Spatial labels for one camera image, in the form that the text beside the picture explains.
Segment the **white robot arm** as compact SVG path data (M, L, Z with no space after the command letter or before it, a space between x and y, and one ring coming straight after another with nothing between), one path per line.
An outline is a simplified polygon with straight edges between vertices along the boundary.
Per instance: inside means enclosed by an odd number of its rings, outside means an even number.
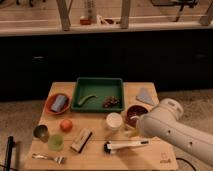
M213 167L213 135L180 123L183 113L176 100L165 98L138 118L136 128L143 137L159 137Z

